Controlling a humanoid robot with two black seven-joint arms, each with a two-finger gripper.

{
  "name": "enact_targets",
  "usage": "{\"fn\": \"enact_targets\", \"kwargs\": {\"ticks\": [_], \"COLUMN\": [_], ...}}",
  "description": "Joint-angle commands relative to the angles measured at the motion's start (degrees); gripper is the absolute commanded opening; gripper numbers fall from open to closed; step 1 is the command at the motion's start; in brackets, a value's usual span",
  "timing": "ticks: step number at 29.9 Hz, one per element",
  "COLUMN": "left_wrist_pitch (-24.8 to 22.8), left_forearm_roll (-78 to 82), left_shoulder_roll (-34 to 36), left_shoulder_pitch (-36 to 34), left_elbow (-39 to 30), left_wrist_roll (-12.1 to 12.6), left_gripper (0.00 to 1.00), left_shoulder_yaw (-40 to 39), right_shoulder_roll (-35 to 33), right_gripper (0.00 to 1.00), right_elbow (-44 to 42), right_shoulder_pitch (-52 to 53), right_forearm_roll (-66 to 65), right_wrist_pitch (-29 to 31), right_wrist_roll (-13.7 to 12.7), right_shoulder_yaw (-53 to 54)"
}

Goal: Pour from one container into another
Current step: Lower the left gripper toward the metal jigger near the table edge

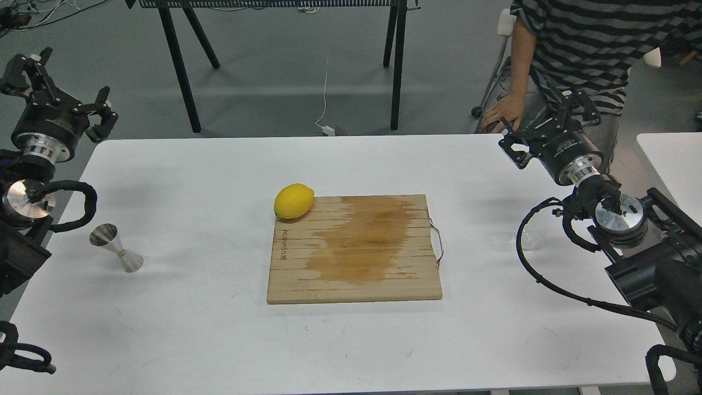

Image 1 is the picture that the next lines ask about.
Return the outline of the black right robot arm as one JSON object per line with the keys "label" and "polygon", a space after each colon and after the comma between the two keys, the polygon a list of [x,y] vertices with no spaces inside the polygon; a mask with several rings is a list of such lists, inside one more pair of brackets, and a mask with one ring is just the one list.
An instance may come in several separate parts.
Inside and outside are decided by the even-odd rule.
{"label": "black right robot arm", "polygon": [[[535,127],[514,130],[501,119],[506,130],[499,146],[518,168],[539,159],[555,183],[574,188],[564,200],[550,197],[527,213],[516,234],[517,256],[537,283],[557,294],[674,332],[684,348],[654,345],[645,357],[653,392],[667,394],[660,357],[689,363],[700,373],[700,225],[656,188],[643,198],[621,192],[621,184],[603,170],[602,152],[582,130],[599,121],[597,108],[582,91],[565,92],[554,117]],[[549,207],[572,243],[607,256],[606,272],[624,305],[566,291],[531,266],[523,251],[523,231]]]}

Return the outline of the person's hand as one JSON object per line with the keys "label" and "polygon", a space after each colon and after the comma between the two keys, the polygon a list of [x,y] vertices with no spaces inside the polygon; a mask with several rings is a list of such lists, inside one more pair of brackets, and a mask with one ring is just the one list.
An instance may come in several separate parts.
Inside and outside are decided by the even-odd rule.
{"label": "person's hand", "polygon": [[526,93],[507,93],[496,104],[484,110],[479,123],[479,132],[502,133],[506,130],[504,119],[512,129],[517,130],[524,116]]}

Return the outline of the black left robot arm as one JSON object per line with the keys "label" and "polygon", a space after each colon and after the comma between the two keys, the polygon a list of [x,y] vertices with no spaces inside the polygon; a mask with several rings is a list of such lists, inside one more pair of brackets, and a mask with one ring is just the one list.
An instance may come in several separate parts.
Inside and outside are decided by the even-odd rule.
{"label": "black left robot arm", "polygon": [[[11,133],[14,150],[2,150],[2,295],[30,280],[50,257],[42,246],[47,233],[84,227],[95,216],[95,189],[75,180],[54,180],[55,166],[75,157],[81,137],[103,142],[118,119],[108,87],[85,104],[55,85],[46,70],[52,52],[47,47],[39,54],[17,54],[2,77],[2,93],[26,102]],[[54,223],[54,195],[61,190],[83,194],[82,217]]]}

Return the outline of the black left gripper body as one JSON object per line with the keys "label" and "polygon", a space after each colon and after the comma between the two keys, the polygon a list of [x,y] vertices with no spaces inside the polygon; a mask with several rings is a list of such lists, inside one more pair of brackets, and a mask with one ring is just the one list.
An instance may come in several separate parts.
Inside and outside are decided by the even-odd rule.
{"label": "black left gripper body", "polygon": [[39,154],[53,163],[75,157],[80,139],[90,127],[86,114],[72,111],[73,105],[55,106],[24,97],[26,106],[12,134],[11,142],[24,153]]}

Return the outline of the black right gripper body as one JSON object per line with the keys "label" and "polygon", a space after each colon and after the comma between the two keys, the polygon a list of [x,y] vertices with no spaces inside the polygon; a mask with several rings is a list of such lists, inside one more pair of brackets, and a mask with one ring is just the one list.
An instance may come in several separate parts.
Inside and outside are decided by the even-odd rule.
{"label": "black right gripper body", "polygon": [[582,132],[557,132],[541,143],[541,162],[557,185],[578,185],[590,173],[599,173],[603,155]]}

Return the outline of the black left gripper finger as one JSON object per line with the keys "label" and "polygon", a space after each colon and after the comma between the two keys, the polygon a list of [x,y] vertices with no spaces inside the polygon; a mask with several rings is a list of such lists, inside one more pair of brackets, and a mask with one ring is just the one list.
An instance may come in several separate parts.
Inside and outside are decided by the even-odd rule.
{"label": "black left gripper finger", "polygon": [[[110,87],[105,86],[99,90],[94,103],[72,106],[72,116],[77,120],[78,129],[96,144],[107,140],[118,119],[108,100],[109,93]],[[98,116],[100,122],[91,125],[90,116]]]}
{"label": "black left gripper finger", "polygon": [[35,105],[58,105],[60,93],[46,70],[53,49],[46,47],[38,55],[18,53],[11,58],[2,76],[1,91]]}

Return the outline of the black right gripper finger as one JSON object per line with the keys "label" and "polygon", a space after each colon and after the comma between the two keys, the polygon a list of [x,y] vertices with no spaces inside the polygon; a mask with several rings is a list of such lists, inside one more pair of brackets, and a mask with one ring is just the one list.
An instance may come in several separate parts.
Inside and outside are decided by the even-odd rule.
{"label": "black right gripper finger", "polygon": [[523,170],[532,158],[541,161],[544,168],[551,170],[552,158],[547,154],[547,145],[554,136],[554,117],[541,122],[536,127],[515,130],[505,117],[500,119],[504,130],[499,146],[512,162]]}
{"label": "black right gripper finger", "polygon": [[582,132],[584,127],[600,125],[599,110],[584,90],[561,92],[549,85],[547,92],[557,104],[557,110],[554,117],[547,120],[546,132]]}

